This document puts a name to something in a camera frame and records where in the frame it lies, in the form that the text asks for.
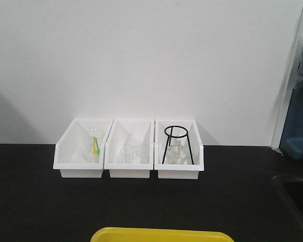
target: yellow tray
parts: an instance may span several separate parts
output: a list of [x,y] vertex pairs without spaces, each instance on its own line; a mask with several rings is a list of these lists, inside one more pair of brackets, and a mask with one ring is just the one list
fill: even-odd
[[100,229],[91,242],[234,242],[228,235],[220,232],[115,228]]

